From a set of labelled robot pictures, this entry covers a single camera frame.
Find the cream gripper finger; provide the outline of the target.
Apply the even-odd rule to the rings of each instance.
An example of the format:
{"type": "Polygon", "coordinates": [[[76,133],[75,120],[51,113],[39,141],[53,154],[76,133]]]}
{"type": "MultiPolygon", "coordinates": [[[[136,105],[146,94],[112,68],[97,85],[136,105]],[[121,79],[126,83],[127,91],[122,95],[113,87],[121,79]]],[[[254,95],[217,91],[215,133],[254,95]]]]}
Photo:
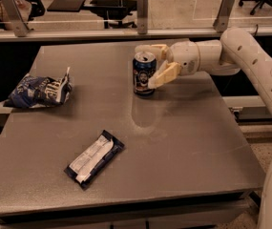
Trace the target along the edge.
{"type": "Polygon", "coordinates": [[[165,44],[138,45],[135,47],[135,52],[150,52],[155,56],[157,61],[165,60],[168,50],[169,47],[165,44]]]}
{"type": "Polygon", "coordinates": [[[178,62],[164,61],[159,69],[149,78],[148,88],[156,89],[175,80],[180,74],[181,66],[178,62]]]}

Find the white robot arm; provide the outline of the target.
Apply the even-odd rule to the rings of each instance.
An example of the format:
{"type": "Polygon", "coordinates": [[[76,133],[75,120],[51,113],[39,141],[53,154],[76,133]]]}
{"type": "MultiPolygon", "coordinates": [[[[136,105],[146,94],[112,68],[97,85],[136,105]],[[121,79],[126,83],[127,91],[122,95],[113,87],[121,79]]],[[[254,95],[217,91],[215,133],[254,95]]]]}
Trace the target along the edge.
{"type": "MultiPolygon", "coordinates": [[[[139,45],[136,52],[149,52],[162,62],[149,78],[148,87],[156,89],[180,75],[206,72],[211,75],[246,74],[272,114],[272,57],[249,32],[241,28],[226,30],[218,40],[139,45]]],[[[272,160],[262,189],[257,229],[272,229],[272,160]]]]}

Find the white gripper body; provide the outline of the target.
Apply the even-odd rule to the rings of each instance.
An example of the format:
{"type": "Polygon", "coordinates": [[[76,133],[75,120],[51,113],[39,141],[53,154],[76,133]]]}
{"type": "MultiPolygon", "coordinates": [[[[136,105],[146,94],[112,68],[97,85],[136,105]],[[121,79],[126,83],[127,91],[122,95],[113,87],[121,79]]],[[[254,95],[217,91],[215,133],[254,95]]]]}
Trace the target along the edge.
{"type": "Polygon", "coordinates": [[[192,41],[177,42],[169,48],[167,60],[179,64],[180,75],[194,74],[199,68],[199,47],[192,41]]]}

